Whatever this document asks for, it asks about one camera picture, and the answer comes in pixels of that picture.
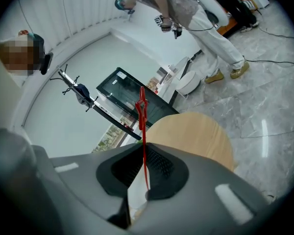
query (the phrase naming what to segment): tan boot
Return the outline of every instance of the tan boot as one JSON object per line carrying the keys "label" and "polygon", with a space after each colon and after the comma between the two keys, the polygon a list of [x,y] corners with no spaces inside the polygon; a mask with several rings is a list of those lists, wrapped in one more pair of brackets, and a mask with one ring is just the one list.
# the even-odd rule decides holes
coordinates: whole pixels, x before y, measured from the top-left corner
{"label": "tan boot", "polygon": [[215,82],[215,81],[218,81],[218,80],[221,80],[224,78],[224,75],[222,74],[222,72],[220,70],[218,70],[217,74],[214,75],[214,76],[207,76],[205,78],[205,83],[207,84],[210,84],[212,82]]}
{"label": "tan boot", "polygon": [[230,73],[230,77],[232,79],[238,78],[240,76],[242,76],[244,74],[245,71],[247,71],[249,68],[249,63],[248,61],[245,60],[242,68],[238,69],[238,70],[232,70],[232,72]]}

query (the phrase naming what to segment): gloves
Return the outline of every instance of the gloves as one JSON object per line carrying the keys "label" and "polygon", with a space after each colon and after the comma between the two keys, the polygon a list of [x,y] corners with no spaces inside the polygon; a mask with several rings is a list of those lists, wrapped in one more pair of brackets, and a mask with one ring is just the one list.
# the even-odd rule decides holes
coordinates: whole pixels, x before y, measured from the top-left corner
{"label": "gloves", "polygon": [[168,18],[163,19],[163,23],[160,24],[162,32],[170,32],[172,28],[172,21]]}

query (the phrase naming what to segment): wooden round table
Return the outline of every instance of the wooden round table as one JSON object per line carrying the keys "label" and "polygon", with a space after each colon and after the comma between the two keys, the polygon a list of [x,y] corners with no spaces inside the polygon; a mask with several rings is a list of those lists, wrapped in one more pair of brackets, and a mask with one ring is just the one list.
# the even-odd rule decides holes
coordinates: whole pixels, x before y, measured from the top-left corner
{"label": "wooden round table", "polygon": [[226,132],[201,113],[187,112],[160,119],[146,132],[146,141],[207,157],[234,170],[232,146]]}

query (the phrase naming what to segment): red stand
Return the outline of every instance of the red stand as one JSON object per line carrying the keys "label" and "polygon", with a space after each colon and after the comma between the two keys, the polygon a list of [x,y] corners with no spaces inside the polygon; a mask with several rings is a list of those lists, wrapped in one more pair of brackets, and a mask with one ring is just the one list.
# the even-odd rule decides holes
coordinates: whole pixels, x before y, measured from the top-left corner
{"label": "red stand", "polygon": [[139,115],[139,129],[143,131],[143,158],[144,158],[144,173],[145,173],[145,181],[147,190],[148,187],[148,179],[147,179],[147,167],[146,167],[146,121],[147,121],[147,105],[148,101],[145,99],[145,89],[142,86],[139,92],[139,100],[135,103],[135,108],[138,111]]}

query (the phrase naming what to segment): white pants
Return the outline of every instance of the white pants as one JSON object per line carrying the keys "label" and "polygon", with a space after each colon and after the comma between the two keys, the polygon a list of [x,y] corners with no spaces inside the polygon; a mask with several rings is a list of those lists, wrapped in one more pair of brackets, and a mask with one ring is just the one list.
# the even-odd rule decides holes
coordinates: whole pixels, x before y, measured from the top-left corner
{"label": "white pants", "polygon": [[[198,6],[198,11],[187,28],[202,30],[209,29],[212,26],[203,8]],[[245,59],[242,54],[229,40],[221,36],[214,27],[206,31],[189,30],[189,32],[194,36],[202,52],[207,56],[209,65],[207,76],[213,76],[218,72],[218,56],[226,61],[232,69],[237,70],[243,66]]]}

